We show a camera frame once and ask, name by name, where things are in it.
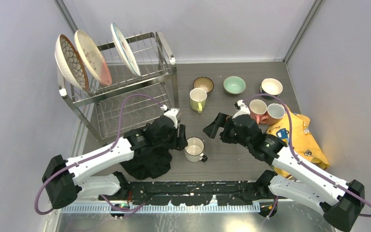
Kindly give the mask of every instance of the tableware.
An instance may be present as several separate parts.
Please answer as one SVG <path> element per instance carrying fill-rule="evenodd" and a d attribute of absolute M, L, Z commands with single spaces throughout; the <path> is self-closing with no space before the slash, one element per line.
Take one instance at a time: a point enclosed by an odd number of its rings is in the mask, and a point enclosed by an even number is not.
<path fill-rule="evenodd" d="M 267 104 L 259 99 L 252 100 L 249 104 L 250 117 L 257 121 L 257 124 L 265 123 L 268 116 L 267 113 Z"/>
<path fill-rule="evenodd" d="M 126 64 L 127 68 L 136 76 L 141 76 L 139 66 L 137 65 L 136 58 L 134 57 L 133 52 L 130 49 L 129 44 L 126 41 L 123 33 L 116 25 L 112 23 L 110 25 L 113 35 L 113 42 L 116 46 L 117 51 L 119 52 L 120 57 L 123 59 L 123 62 Z"/>
<path fill-rule="evenodd" d="M 93 77 L 104 86 L 111 85 L 112 76 L 109 67 L 95 42 L 82 30 L 75 32 L 74 42 L 77 52 Z"/>
<path fill-rule="evenodd" d="M 230 95 L 238 95 L 244 92 L 246 88 L 245 81 L 238 76 L 227 77 L 223 85 L 224 85 L 225 91 Z"/>
<path fill-rule="evenodd" d="M 210 93 L 214 88 L 214 82 L 210 78 L 202 76 L 194 80 L 193 88 L 202 88 Z"/>
<path fill-rule="evenodd" d="M 265 123 L 268 126 L 274 125 L 275 123 L 279 122 L 285 116 L 285 108 L 280 104 L 270 104 L 267 108 L 266 116 L 268 118 L 265 120 Z"/>
<path fill-rule="evenodd" d="M 184 154 L 188 161 L 206 162 L 208 157 L 204 155 L 204 142 L 197 137 L 191 137 L 187 139 L 188 146 L 184 148 Z"/>
<path fill-rule="evenodd" d="M 283 86 L 281 82 L 274 78 L 266 78 L 262 81 L 261 85 L 259 86 L 260 93 L 268 93 L 278 97 L 283 90 Z M 266 99 L 272 99 L 272 97 L 264 96 Z"/>
<path fill-rule="evenodd" d="M 76 48 L 64 34 L 60 34 L 56 40 L 55 60 L 66 80 L 78 89 L 89 91 L 89 81 L 83 61 Z"/>
<path fill-rule="evenodd" d="M 190 106 L 198 113 L 202 113 L 207 101 L 207 92 L 202 88 L 195 88 L 190 91 Z"/>

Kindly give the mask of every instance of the yellow cloth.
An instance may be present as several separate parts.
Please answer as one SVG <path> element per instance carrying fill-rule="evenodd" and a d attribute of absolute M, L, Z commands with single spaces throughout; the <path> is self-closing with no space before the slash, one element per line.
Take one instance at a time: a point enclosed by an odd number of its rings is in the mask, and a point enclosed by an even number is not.
<path fill-rule="evenodd" d="M 309 132 L 308 126 L 311 120 L 305 116 L 300 114 L 294 114 L 289 111 L 292 119 L 292 145 L 294 150 L 307 159 L 308 161 L 312 162 L 316 166 L 321 169 L 326 169 L 329 167 L 329 162 L 325 157 L 324 153 L 322 153 L 321 148 L 319 147 L 318 143 L 316 143 L 314 137 Z M 286 144 L 289 142 L 289 120 L 288 115 L 277 122 L 276 124 L 270 126 L 267 130 L 268 134 L 275 135 L 276 137 L 282 139 Z M 274 170 L 284 177 L 289 176 L 284 170 L 279 168 L 274 168 Z"/>

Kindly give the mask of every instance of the metal dish rack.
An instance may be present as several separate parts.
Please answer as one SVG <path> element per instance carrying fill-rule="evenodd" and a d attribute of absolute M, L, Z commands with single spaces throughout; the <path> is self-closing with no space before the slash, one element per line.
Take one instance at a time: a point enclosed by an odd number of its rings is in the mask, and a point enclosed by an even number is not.
<path fill-rule="evenodd" d="M 179 107 L 177 68 L 175 58 L 162 32 L 140 33 L 126 38 L 139 64 L 142 75 L 133 75 L 120 58 L 113 42 L 99 44 L 112 75 L 112 85 L 102 87 L 87 73 L 89 91 L 67 86 L 60 72 L 57 74 L 59 93 L 66 104 L 73 110 L 81 122 L 101 143 L 105 139 L 116 136 L 119 112 L 123 100 L 133 93 L 147 94 L 163 104 L 171 107 L 165 84 L 172 81 L 174 106 Z M 99 131 L 97 131 L 82 113 L 81 109 L 95 104 Z M 138 128 L 162 115 L 160 107 L 152 100 L 132 97 L 125 105 L 122 117 L 122 132 Z"/>

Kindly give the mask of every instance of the dish rack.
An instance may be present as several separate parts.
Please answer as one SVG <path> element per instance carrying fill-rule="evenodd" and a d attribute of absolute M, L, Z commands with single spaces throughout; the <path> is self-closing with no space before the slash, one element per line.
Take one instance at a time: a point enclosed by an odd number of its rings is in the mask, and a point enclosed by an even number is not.
<path fill-rule="evenodd" d="M 105 144 L 105 139 L 116 136 L 121 103 L 131 94 L 146 94 L 171 107 L 165 86 L 172 83 L 174 107 L 179 107 L 176 62 L 163 33 L 140 32 L 126 40 L 139 64 L 141 76 L 130 72 L 117 50 L 113 49 L 114 43 L 108 41 L 99 44 L 98 48 L 109 66 L 112 85 L 103 87 L 87 73 L 89 91 L 86 92 L 67 85 L 63 75 L 57 72 L 59 93 L 63 100 L 101 144 Z M 97 125 L 92 125 L 94 122 L 90 123 L 82 113 L 82 109 L 92 103 L 95 104 Z M 128 100 L 124 110 L 121 132 L 144 126 L 163 114 L 154 101 L 138 96 Z"/>

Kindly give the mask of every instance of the crumpled black cloth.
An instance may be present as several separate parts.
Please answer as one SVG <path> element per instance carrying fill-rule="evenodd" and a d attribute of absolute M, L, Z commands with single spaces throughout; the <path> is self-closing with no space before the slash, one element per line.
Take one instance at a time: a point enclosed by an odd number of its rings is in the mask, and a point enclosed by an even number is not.
<path fill-rule="evenodd" d="M 138 180 L 157 178 L 167 173 L 172 156 L 167 148 L 156 148 L 150 154 L 141 154 L 120 164 L 128 174 Z"/>

